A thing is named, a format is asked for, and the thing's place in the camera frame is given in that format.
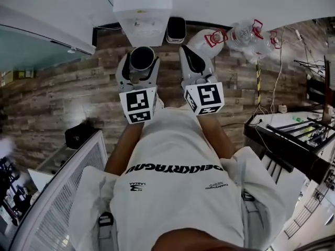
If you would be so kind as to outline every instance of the floor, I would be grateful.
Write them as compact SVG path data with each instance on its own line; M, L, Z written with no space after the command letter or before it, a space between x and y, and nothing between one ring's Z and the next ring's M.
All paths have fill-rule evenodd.
M313 40L325 40L321 25L310 21L303 26L306 29L302 28L301 34L317 31L320 35ZM186 42L202 28L187 27ZM287 31L287 36L292 37L292 33ZM325 51L322 43L310 45L312 53L322 55ZM154 48L161 58L158 93L165 105L171 107L185 104L180 88L178 48L166 42ZM275 104L295 107L306 102L306 71L293 62L295 56L302 58L304 52L301 47L286 48L290 54L287 56L286 50L283 51L285 59ZM88 59L40 71L35 79L2 88L4 110L8 115L3 135L15 141L12 158L19 169L35 168L64 143L66 129L86 118L91 118L96 127L103 130L107 152L114 149L127 125L119 103L115 70L122 56L131 50L128 39L120 31L100 31L96 53ZM248 63L240 52L227 48L215 57L214 64L215 73L224 86L225 106L217 114L220 123L246 122L257 105L255 65ZM261 68L261 105L269 109L280 70L278 55L262 60ZM237 147L243 146L243 125L232 125L225 131Z

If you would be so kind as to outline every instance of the black container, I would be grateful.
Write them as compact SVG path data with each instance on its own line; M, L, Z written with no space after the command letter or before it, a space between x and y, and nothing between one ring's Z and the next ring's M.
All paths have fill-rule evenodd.
M179 17L171 17L167 24L166 40L171 44L180 44L186 37L185 19Z
M155 59L155 52L150 47L135 48L130 54L130 65L138 71L148 69Z

